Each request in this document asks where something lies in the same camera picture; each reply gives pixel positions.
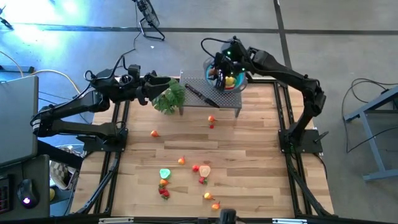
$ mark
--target wooden tabletop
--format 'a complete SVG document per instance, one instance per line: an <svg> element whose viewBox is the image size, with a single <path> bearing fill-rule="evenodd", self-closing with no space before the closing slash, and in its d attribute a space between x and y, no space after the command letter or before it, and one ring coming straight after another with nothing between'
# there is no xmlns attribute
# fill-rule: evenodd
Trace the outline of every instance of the wooden tabletop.
<svg viewBox="0 0 398 224"><path fill-rule="evenodd" d="M289 91L297 119L303 110L302 95L291 88ZM110 122L112 113L96 113L95 123ZM208 127L209 115L217 119L214 129ZM215 108L186 108L183 116L167 116L150 104L140 106L133 101L127 127L129 137L120 163L112 216L217 217L219 211L212 211L211 204L218 201L221 208L236 209L240 217L294 216L285 158L279 152L279 120L272 85L250 84L243 91L238 119L231 109ZM160 137L151 137L152 130ZM182 156L185 165L177 162ZM103 157L103 152L95 152L85 159L72 212L81 208L98 186ZM311 154L303 155L303 163L308 187L333 213L322 164ZM211 167L208 185L199 183L199 174L191 170L193 165L204 164ZM158 193L162 168L172 172L167 201ZM205 200L205 192L216 201ZM304 211L300 190L298 197Z"/></svg>

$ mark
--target knife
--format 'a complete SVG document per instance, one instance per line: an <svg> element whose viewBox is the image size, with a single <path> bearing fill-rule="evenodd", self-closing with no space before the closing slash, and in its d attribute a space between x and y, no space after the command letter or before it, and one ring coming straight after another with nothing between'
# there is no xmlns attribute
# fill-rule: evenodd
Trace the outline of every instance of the knife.
<svg viewBox="0 0 398 224"><path fill-rule="evenodd" d="M192 91L192 93L194 93L196 96L198 96L201 100L203 100L205 103L209 104L210 106L213 106L215 108L220 108L220 106L218 106L213 100L203 96L203 94L201 94L198 90L196 90L194 87L192 87L191 85L189 85L188 83L185 84L185 87L189 90Z"/></svg>

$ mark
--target computer mouse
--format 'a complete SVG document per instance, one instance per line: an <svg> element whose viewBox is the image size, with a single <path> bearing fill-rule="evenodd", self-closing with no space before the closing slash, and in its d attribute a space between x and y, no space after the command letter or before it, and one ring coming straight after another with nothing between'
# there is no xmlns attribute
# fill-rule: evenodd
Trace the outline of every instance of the computer mouse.
<svg viewBox="0 0 398 224"><path fill-rule="evenodd" d="M34 208L39 203L39 194L31 179L24 179L18 184L17 197L25 208Z"/></svg>

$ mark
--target gray floor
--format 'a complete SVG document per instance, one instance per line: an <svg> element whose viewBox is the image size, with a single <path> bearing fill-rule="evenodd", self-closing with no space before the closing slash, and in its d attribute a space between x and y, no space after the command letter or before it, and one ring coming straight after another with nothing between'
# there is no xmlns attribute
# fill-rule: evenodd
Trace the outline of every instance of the gray floor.
<svg viewBox="0 0 398 224"><path fill-rule="evenodd" d="M113 66L118 56L132 48L136 32L62 32L40 31L17 22L80 26L135 27L134 5L129 0L37 0L10 1L3 17L15 23L14 32L0 30L0 50L14 57L21 65L38 70L55 69L71 76L82 90L86 81L83 72L99 72ZM250 28L277 29L272 0L152 0L161 27L171 28ZM280 0L286 29L318 30L398 30L398 2L395 0ZM228 39L237 35L248 47L264 49L283 63L279 34L168 32L166 41L139 37L137 50L129 54L127 63L142 66L142 73L156 70L161 75L177 75L182 70L200 70L206 54L200 48L204 37ZM398 35L287 35L290 59L295 70L321 81L328 97L323 113L314 119L321 131L329 131L322 140L328 183L335 213L341 217L398 222L398 178L364 182L362 175L377 167L368 144L350 154L345 153L345 134L341 122L341 101L355 78L379 82L397 80L396 55ZM217 43L206 43L210 51ZM10 62L0 57L0 64ZM0 78L17 78L16 74L0 74ZM40 90L71 97L74 89L59 75L42 73ZM382 91L375 85L356 88L359 96L371 100ZM48 100L58 100L41 95ZM40 106L47 103L40 101ZM346 99L345 113L362 105L353 97ZM70 120L82 122L74 116ZM398 123L395 117L371 118L373 131ZM397 131L377 138L379 149L388 167L397 167L394 150ZM365 139L360 121L349 124L350 146ZM65 136L46 138L53 145L78 143Z"/></svg>

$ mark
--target keyboard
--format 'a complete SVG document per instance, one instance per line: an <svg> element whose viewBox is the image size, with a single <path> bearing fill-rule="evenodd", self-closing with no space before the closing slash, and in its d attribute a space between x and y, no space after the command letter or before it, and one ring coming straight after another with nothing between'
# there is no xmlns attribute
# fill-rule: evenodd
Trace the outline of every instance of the keyboard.
<svg viewBox="0 0 398 224"><path fill-rule="evenodd" d="M0 214L12 210L11 175L0 176Z"/></svg>

